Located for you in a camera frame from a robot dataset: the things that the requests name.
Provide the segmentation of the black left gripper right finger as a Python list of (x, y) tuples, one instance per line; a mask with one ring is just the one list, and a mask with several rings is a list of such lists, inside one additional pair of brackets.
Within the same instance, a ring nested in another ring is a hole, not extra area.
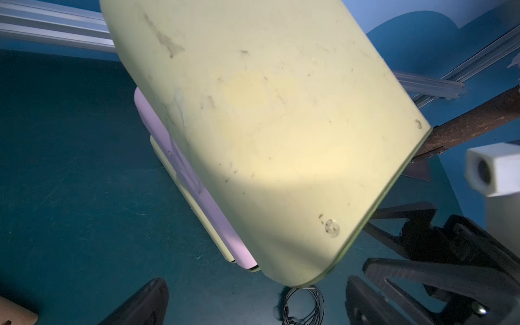
[(345, 308), (350, 324), (405, 325), (411, 324), (358, 276), (348, 278)]

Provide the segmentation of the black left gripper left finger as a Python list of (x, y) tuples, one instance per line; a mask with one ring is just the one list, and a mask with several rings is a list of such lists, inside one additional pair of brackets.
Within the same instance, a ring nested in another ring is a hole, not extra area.
[(167, 283), (162, 278), (153, 278), (99, 325), (161, 325), (168, 302)]

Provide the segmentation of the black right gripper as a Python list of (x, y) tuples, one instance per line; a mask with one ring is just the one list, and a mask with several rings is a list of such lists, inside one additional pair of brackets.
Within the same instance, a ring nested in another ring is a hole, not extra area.
[(371, 258), (364, 275), (408, 313), (425, 308), (391, 279), (421, 283), (445, 303), (431, 313), (440, 324), (518, 324), (519, 258), (465, 217), (432, 226), (435, 213), (431, 204), (407, 212), (399, 243), (410, 261)]

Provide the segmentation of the black wired earphones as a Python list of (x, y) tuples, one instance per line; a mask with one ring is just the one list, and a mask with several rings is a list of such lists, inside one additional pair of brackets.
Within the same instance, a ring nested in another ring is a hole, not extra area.
[(325, 315), (322, 291), (315, 286), (285, 287), (280, 294), (278, 313), (284, 325), (321, 325)]

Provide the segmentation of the yellow-green drawer cabinet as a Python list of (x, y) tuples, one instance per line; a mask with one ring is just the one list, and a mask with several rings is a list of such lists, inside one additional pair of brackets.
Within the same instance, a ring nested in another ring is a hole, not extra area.
[(315, 284), (431, 126), (341, 1), (102, 1), (124, 67), (261, 271)]

